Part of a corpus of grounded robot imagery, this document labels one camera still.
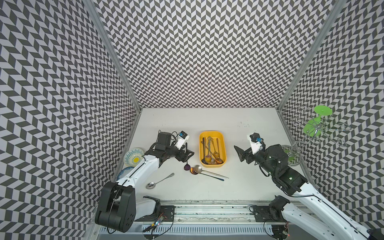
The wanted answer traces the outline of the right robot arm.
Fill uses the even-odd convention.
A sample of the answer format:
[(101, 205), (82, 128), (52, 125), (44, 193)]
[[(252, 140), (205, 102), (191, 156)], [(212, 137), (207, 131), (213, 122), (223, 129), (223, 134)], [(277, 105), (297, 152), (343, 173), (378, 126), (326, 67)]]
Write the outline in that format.
[(380, 229), (368, 229), (326, 199), (309, 181), (288, 165), (281, 145), (265, 151), (235, 147), (241, 162), (256, 163), (285, 194), (274, 200), (282, 218), (318, 240), (382, 240)]

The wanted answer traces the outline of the rose gold long spoon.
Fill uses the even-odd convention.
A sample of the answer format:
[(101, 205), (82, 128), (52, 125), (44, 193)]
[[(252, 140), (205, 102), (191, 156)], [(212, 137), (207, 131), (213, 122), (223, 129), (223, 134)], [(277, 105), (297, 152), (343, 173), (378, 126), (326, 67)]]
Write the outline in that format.
[(223, 164), (223, 160), (221, 159), (221, 154), (220, 154), (220, 144), (219, 144), (219, 139), (217, 138), (217, 145), (218, 145), (218, 153), (217, 153), (217, 157), (216, 157), (216, 162), (217, 162), (217, 164), (219, 164), (219, 165), (221, 165), (221, 164)]

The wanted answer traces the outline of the yellow plastic storage box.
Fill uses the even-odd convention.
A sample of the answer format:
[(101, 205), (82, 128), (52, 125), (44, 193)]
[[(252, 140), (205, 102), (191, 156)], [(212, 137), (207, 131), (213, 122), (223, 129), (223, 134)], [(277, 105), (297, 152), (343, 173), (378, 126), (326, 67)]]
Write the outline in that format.
[[(202, 138), (205, 138), (205, 145), (206, 145), (206, 139), (208, 137), (213, 138), (215, 140), (217, 140), (217, 138), (219, 139), (221, 159), (224, 161), (223, 164), (219, 165), (216, 162), (215, 164), (207, 164), (207, 165), (205, 165), (205, 164), (202, 163), (202, 159), (203, 159)], [(199, 141), (200, 141), (200, 145), (199, 145), (199, 159), (200, 159), (200, 162), (203, 164), (203, 166), (204, 167), (208, 167), (208, 168), (220, 168), (220, 167), (223, 167), (224, 164), (227, 161), (226, 146), (225, 146), (225, 140), (224, 140), (223, 134), (221, 132), (218, 132), (218, 131), (205, 131), (205, 132), (200, 133)], [(207, 149), (205, 149), (205, 153), (206, 153), (206, 157), (207, 157), (207, 155), (208, 155), (208, 150)]]

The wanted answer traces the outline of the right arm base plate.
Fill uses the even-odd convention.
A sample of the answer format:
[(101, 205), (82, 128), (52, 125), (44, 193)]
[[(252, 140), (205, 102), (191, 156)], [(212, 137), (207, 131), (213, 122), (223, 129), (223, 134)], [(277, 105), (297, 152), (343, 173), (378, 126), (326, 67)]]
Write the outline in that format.
[(251, 211), (257, 223), (286, 222), (283, 218), (282, 211), (275, 207), (251, 206)]

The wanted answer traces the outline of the black handled spoon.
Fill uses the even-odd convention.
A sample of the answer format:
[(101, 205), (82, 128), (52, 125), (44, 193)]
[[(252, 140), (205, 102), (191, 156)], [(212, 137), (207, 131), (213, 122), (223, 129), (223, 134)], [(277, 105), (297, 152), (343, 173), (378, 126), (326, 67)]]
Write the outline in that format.
[(206, 153), (205, 153), (205, 149), (206, 149), (206, 145), (205, 145), (205, 138), (202, 138), (202, 145), (203, 145), (203, 159), (202, 159), (202, 163), (207, 165), (207, 161), (206, 161)]

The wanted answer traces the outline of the ornate silver spoon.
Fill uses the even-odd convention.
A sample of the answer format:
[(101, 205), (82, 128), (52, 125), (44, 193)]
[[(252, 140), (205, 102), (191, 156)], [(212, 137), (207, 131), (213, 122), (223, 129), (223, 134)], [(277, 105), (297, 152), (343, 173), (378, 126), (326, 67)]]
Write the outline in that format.
[(211, 144), (210, 143), (209, 143), (209, 152), (210, 152), (210, 155), (211, 155), (211, 164), (215, 164), (216, 163), (216, 159), (215, 159), (214, 154), (211, 151)]

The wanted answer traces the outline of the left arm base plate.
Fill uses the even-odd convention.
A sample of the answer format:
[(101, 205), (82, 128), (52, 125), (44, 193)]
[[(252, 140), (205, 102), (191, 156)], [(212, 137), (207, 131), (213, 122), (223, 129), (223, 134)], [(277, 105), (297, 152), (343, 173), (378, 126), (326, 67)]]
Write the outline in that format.
[(163, 217), (165, 222), (173, 222), (174, 221), (174, 215), (175, 215), (175, 208), (176, 208), (176, 206), (172, 206), (172, 205), (161, 206), (152, 215), (139, 218), (139, 219), (135, 220), (135, 222), (154, 222), (155, 220), (157, 220), (160, 217)]

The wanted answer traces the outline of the gold bowl spoon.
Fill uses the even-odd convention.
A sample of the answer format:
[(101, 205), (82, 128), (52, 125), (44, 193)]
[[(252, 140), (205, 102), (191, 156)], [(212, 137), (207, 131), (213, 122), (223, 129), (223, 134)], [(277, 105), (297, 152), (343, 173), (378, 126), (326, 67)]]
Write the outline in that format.
[(213, 164), (214, 163), (214, 156), (213, 156), (213, 154), (211, 152), (211, 138), (210, 137), (208, 137), (206, 139), (206, 149), (208, 150), (208, 155), (206, 157), (206, 162), (208, 164)]

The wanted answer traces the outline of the gold spoon ornate handle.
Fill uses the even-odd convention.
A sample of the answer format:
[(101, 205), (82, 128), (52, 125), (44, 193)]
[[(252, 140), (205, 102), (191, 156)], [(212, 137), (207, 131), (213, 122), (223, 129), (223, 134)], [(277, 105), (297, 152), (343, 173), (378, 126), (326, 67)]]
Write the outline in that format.
[(210, 144), (211, 144), (211, 148), (213, 148), (213, 154), (214, 154), (214, 156), (215, 156), (215, 159), (216, 159), (216, 157), (218, 156), (217, 155), (217, 151), (218, 151), (218, 146), (216, 145), (217, 144), (217, 141), (215, 140), (215, 139), (213, 139), (213, 138), (210, 138)]

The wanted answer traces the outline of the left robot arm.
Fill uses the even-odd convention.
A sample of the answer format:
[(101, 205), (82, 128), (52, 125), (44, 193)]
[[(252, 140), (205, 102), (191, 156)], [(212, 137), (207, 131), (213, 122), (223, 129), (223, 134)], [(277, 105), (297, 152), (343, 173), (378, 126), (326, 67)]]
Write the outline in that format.
[(187, 162), (194, 155), (188, 149), (189, 135), (184, 131), (174, 136), (159, 132), (155, 143), (144, 153), (143, 160), (127, 175), (104, 185), (99, 198), (95, 223), (119, 232), (127, 232), (135, 220), (157, 219), (160, 216), (159, 199), (144, 196), (136, 199), (136, 188), (142, 187), (147, 178), (170, 158)]

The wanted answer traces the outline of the plain silver spoon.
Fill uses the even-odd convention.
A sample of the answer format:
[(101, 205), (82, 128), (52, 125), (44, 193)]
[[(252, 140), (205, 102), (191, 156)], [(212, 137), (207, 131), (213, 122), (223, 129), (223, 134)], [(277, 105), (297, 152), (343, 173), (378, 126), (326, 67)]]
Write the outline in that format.
[(165, 181), (165, 180), (167, 180), (169, 178), (172, 178), (174, 175), (175, 175), (175, 173), (171, 173), (170, 175), (168, 175), (167, 177), (165, 177), (164, 179), (162, 179), (162, 180), (160, 180), (160, 181), (158, 181), (156, 183), (155, 182), (148, 183), (146, 185), (146, 189), (147, 190), (152, 190), (152, 189), (154, 189), (156, 187), (157, 184), (159, 184), (159, 183), (161, 183), (161, 182), (163, 182), (163, 181)]

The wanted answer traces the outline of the silver long handled spoon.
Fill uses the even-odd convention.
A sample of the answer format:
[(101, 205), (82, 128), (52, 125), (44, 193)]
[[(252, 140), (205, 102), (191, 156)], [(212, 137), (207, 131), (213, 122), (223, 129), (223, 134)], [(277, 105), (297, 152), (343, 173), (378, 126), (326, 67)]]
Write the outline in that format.
[(210, 171), (203, 170), (202, 166), (200, 166), (200, 165), (195, 165), (195, 166), (193, 167), (193, 169), (194, 169), (198, 174), (209, 173), (209, 174), (212, 174), (212, 175), (215, 175), (215, 176), (218, 176), (218, 177), (222, 177), (222, 178), (226, 178), (226, 179), (228, 179), (228, 177), (226, 177), (226, 176), (223, 176), (223, 175), (220, 175), (220, 174), (217, 174), (217, 173), (213, 173), (213, 172), (210, 172)]

